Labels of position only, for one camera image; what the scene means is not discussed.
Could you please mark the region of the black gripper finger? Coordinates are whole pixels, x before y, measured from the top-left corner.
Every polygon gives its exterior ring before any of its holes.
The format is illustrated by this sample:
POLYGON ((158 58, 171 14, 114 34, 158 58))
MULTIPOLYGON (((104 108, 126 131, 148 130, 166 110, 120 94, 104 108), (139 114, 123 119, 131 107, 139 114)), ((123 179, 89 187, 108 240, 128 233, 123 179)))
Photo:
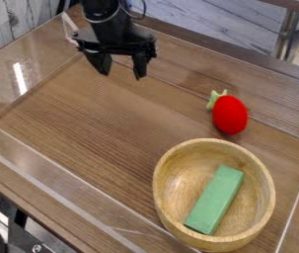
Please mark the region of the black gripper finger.
POLYGON ((140 51, 132 55, 134 73, 138 80, 147 76, 150 60, 154 58, 151 51, 140 51))
POLYGON ((85 51, 84 55, 91 65, 95 67, 96 71, 103 75, 108 75, 112 65, 111 54, 106 52, 85 51))

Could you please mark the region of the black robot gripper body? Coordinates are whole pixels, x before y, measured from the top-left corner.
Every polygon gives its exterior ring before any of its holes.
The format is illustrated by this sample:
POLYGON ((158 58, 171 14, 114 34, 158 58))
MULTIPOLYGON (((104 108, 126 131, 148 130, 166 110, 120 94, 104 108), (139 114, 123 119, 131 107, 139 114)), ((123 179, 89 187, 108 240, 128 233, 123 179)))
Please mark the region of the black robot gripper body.
POLYGON ((89 53, 142 55, 146 59, 156 57, 155 38, 134 23, 128 0, 80 0, 83 18, 89 24, 92 35, 81 31, 72 37, 77 48, 89 53))

